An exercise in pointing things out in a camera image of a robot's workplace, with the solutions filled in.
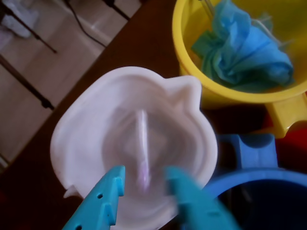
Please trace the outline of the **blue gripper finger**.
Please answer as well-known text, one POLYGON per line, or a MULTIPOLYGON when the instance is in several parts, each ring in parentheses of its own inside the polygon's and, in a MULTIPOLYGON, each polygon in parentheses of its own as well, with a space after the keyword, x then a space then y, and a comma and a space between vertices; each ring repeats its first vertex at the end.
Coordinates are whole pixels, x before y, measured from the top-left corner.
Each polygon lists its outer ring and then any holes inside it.
POLYGON ((125 166, 110 169, 79 205, 64 230, 108 230, 116 224, 119 197, 125 193, 125 166))
POLYGON ((192 177, 178 167, 165 169, 170 195, 187 230, 238 230, 240 226, 221 202, 203 191, 192 177))

